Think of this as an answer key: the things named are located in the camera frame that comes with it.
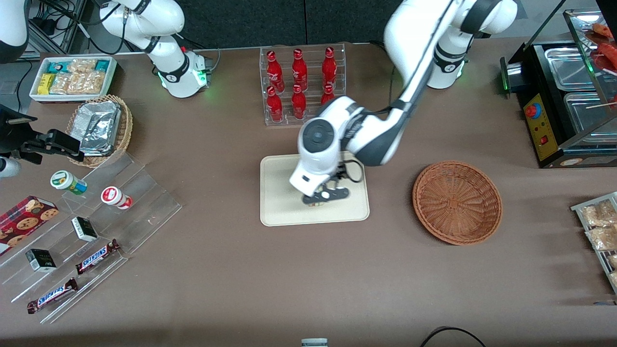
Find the red bottle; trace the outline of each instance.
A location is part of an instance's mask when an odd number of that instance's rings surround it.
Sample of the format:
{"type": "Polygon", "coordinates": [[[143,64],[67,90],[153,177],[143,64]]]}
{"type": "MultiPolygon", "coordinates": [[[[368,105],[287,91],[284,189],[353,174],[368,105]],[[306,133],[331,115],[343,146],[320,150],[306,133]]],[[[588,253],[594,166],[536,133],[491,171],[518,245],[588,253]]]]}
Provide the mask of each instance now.
{"type": "Polygon", "coordinates": [[[302,91],[306,91],[309,88],[309,76],[307,63],[302,58],[301,49],[294,49],[294,63],[291,64],[291,70],[294,73],[294,83],[299,84],[302,91]]]}
{"type": "Polygon", "coordinates": [[[326,59],[324,59],[321,65],[321,73],[323,75],[323,87],[326,85],[332,85],[332,88],[336,88],[336,60],[334,60],[334,48],[326,48],[326,59]]]}
{"type": "Polygon", "coordinates": [[[283,121],[283,103],[281,103],[281,98],[276,95],[276,90],[273,86],[268,86],[266,90],[268,92],[268,99],[266,102],[272,122],[280,123],[283,121]]]}
{"type": "Polygon", "coordinates": [[[332,85],[326,85],[324,87],[323,90],[323,95],[321,96],[321,104],[325,104],[326,102],[334,99],[334,94],[333,94],[334,88],[332,88],[332,85]]]}
{"type": "Polygon", "coordinates": [[[294,117],[303,119],[304,113],[307,110],[307,98],[302,92],[302,87],[298,84],[294,85],[294,95],[291,96],[291,104],[294,106],[294,117]]]}
{"type": "Polygon", "coordinates": [[[270,84],[274,86],[276,93],[281,94],[285,90],[281,64],[276,61],[276,54],[274,51],[268,51],[266,56],[268,57],[268,79],[270,80],[270,84]]]}

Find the brown woven basket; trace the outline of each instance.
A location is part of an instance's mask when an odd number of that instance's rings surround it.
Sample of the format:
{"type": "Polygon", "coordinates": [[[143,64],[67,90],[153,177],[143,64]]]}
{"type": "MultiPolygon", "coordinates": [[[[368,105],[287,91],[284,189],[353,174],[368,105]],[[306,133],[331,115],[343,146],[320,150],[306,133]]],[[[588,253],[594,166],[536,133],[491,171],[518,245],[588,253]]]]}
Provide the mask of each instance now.
{"type": "Polygon", "coordinates": [[[425,168],[413,185],[412,199],[428,231],[453,245],[483,242],[502,220],[497,188],[464,162],[444,161],[425,168]]]}
{"type": "MultiPolygon", "coordinates": [[[[114,101],[117,102],[118,105],[122,108],[122,114],[120,115],[120,125],[118,126],[118,133],[116,135],[116,141],[114,144],[113,153],[117,153],[119,151],[126,151],[128,148],[128,143],[131,141],[131,132],[133,131],[133,115],[131,115],[131,110],[128,109],[125,102],[114,95],[105,95],[100,98],[88,100],[85,103],[93,103],[93,102],[103,102],[103,101],[114,101]]],[[[75,121],[75,116],[77,115],[77,110],[73,112],[73,117],[68,121],[67,131],[69,134],[71,129],[73,128],[73,122],[75,121]]],[[[107,157],[85,157],[83,162],[78,162],[69,158],[69,160],[75,164],[80,166],[87,166],[90,168],[95,168],[101,165],[109,156],[107,157]]]]}

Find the yellow package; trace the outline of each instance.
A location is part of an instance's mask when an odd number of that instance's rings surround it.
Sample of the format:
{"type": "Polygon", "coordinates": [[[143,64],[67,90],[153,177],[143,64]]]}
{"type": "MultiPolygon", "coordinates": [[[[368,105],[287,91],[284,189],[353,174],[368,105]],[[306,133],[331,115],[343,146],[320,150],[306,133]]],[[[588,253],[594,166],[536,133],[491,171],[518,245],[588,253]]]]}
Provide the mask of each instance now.
{"type": "Polygon", "coordinates": [[[36,94],[39,95],[49,95],[49,89],[51,85],[54,83],[54,79],[56,75],[54,73],[44,73],[41,75],[41,81],[39,82],[39,87],[36,89],[36,94]]]}

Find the stainless steel tray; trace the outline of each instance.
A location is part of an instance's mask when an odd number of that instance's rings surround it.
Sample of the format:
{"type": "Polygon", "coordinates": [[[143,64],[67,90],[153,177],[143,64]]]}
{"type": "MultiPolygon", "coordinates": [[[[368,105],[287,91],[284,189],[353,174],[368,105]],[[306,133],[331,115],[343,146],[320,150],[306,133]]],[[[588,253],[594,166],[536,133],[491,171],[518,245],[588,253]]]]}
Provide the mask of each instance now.
{"type": "Polygon", "coordinates": [[[563,91],[595,90],[577,48],[552,48],[544,52],[557,88],[563,91]]]}
{"type": "MultiPolygon", "coordinates": [[[[593,127],[597,122],[607,117],[605,107],[596,107],[587,109],[588,106],[599,105],[600,98],[598,93],[568,93],[563,98],[566,104],[570,120],[576,127],[576,132],[580,133],[585,129],[593,127]]],[[[585,142],[616,142],[617,141],[617,124],[610,122],[600,129],[599,132],[593,132],[585,139],[585,142]]]]}

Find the packaged bread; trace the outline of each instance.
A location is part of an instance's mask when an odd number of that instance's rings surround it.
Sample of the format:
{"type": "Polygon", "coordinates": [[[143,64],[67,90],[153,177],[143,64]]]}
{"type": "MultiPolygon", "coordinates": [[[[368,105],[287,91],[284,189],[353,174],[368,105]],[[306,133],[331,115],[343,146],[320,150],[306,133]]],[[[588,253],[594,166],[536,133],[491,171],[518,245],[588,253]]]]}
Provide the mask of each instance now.
{"type": "Polygon", "coordinates": [[[585,218],[590,227],[605,227],[611,223],[600,218],[596,205],[585,206],[581,209],[582,217],[585,218]]]}
{"type": "Polygon", "coordinates": [[[608,263],[611,264],[613,269],[617,269],[617,254],[607,257],[608,263]]]}
{"type": "Polygon", "coordinates": [[[49,88],[49,94],[67,94],[68,86],[71,83],[72,73],[59,72],[56,74],[54,83],[49,88]]]}
{"type": "Polygon", "coordinates": [[[67,94],[85,94],[83,92],[84,83],[88,77],[87,73],[73,73],[71,74],[71,81],[68,85],[67,94]]]}
{"type": "Polygon", "coordinates": [[[608,274],[608,279],[614,286],[617,286],[617,272],[611,272],[608,274]]]}
{"type": "Polygon", "coordinates": [[[94,71],[96,59],[73,59],[67,67],[70,72],[86,73],[94,71]]]}
{"type": "Polygon", "coordinates": [[[596,207],[596,210],[598,210],[598,217],[600,220],[611,224],[617,223],[617,212],[615,211],[615,207],[613,207],[613,203],[611,203],[610,200],[607,199],[600,201],[596,207]]]}
{"type": "Polygon", "coordinates": [[[597,251],[617,249],[617,232],[613,227],[593,228],[589,231],[589,241],[597,251]]]}
{"type": "Polygon", "coordinates": [[[99,94],[105,81],[105,72],[100,70],[92,71],[83,83],[83,94],[99,94]]]}

